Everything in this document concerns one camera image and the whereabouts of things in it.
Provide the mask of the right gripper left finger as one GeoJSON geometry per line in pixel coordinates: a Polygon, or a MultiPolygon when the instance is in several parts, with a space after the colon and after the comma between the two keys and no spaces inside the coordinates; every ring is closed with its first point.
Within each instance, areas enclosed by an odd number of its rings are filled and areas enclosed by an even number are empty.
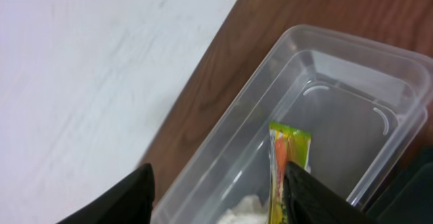
{"type": "Polygon", "coordinates": [[[154,172],[146,163],[60,223],[150,224],[154,200],[154,172]]]}

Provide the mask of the green orange snack wrapper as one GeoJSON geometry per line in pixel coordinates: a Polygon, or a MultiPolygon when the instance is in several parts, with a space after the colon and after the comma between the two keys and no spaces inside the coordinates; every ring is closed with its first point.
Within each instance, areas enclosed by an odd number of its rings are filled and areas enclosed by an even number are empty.
{"type": "Polygon", "coordinates": [[[286,164],[294,162],[302,169],[311,171],[309,166],[311,134],[278,122],[271,122],[269,135],[271,190],[268,223],[284,224],[288,223],[288,211],[283,199],[286,164]]]}

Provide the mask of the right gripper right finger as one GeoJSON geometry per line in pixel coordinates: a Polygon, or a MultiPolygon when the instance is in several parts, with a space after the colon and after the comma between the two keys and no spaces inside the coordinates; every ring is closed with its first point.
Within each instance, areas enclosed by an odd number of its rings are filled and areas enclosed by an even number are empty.
{"type": "Polygon", "coordinates": [[[294,162],[286,164],[283,199],[293,224],[374,224],[294,162]]]}

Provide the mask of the clear plastic waste bin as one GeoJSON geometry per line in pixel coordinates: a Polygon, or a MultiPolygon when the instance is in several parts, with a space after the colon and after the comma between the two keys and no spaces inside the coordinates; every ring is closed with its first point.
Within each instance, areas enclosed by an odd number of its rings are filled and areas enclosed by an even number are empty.
{"type": "Polygon", "coordinates": [[[427,120],[432,59],[308,25],[272,47],[156,205],[151,221],[216,223],[279,182],[274,146],[362,208],[427,120]]]}

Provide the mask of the white tissue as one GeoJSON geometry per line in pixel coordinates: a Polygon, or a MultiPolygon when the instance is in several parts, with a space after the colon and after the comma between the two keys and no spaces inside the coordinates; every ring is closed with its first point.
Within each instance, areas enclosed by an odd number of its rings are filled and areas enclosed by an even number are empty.
{"type": "Polygon", "coordinates": [[[227,209],[217,220],[217,224],[266,224],[267,205],[262,205],[257,195],[248,195],[233,208],[227,209]]]}

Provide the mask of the black waste tray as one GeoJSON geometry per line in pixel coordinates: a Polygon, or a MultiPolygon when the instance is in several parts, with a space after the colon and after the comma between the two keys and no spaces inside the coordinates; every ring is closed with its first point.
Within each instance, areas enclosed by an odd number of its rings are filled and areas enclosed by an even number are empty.
{"type": "Polygon", "coordinates": [[[432,224],[432,147],[426,147],[367,211],[376,223],[432,224]]]}

